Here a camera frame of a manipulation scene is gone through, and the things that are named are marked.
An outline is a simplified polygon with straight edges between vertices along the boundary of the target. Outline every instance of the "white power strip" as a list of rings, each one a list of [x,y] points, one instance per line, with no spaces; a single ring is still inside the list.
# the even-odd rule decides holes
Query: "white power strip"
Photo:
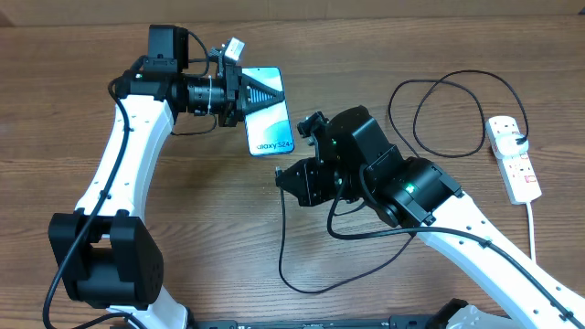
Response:
[[[530,234],[530,258],[536,261],[534,222],[530,202],[542,196],[534,168],[528,157],[528,141],[517,144],[523,135],[516,120],[508,116],[496,116],[485,123],[497,165],[504,179],[505,190],[513,205],[526,204]]]

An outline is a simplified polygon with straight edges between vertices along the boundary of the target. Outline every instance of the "wall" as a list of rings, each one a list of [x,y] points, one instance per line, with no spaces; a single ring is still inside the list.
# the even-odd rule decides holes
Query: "wall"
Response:
[[[0,0],[0,26],[576,15],[583,0]]]

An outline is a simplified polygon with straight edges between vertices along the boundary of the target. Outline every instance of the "wooden table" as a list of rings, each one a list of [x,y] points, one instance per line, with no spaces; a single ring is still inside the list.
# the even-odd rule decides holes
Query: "wooden table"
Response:
[[[517,90],[530,122],[530,154],[543,196],[534,203],[538,263],[585,295],[585,19],[579,16],[382,19],[185,25],[211,46],[237,36],[244,65],[282,69],[292,124],[315,111],[333,117],[363,104],[406,156],[386,115],[403,80],[437,79],[457,69],[500,74]],[[106,85],[146,51],[147,25],[0,29],[0,327],[40,328],[57,268],[48,222],[84,193],[110,135]],[[191,53],[196,55],[196,47]],[[466,75],[486,117],[521,115],[498,81]],[[412,140],[416,105],[429,86],[395,100],[395,120]],[[181,115],[178,131],[207,118]],[[473,149],[481,126],[471,98],[440,88],[424,106],[419,134],[447,153]],[[281,208],[274,167],[313,155],[295,134],[292,154],[252,158],[243,124],[166,141],[150,187],[146,224],[165,256],[165,287],[197,319],[238,321],[386,317],[434,313],[452,297],[501,309],[462,271],[415,240],[392,265],[319,296],[292,292],[278,277]],[[486,143],[463,159],[437,162],[483,212],[528,252],[526,210],[512,206]],[[316,289],[389,259],[406,237],[345,242],[325,230],[328,206],[288,202],[285,275]],[[339,229],[383,227],[372,211],[338,219]],[[59,288],[60,327],[102,311],[71,302]]]

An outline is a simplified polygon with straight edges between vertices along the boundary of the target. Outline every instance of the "electrical socket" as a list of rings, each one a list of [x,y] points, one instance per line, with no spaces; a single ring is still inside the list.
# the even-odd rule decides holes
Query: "electrical socket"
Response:
[[[506,144],[502,146],[503,137],[511,134],[518,138],[522,137],[516,120],[508,116],[496,116],[485,123],[485,129],[496,155],[510,202],[521,205],[542,196],[537,176],[528,157],[528,141],[525,142],[526,145],[517,148],[516,154],[512,154],[515,149],[502,150],[507,147]]]

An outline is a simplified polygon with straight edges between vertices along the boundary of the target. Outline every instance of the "smartphone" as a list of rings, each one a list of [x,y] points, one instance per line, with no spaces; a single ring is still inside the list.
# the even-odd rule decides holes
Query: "smartphone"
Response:
[[[279,68],[245,68],[242,73],[275,90],[284,91]],[[294,150],[286,99],[246,115],[245,123],[251,155],[287,154]]]

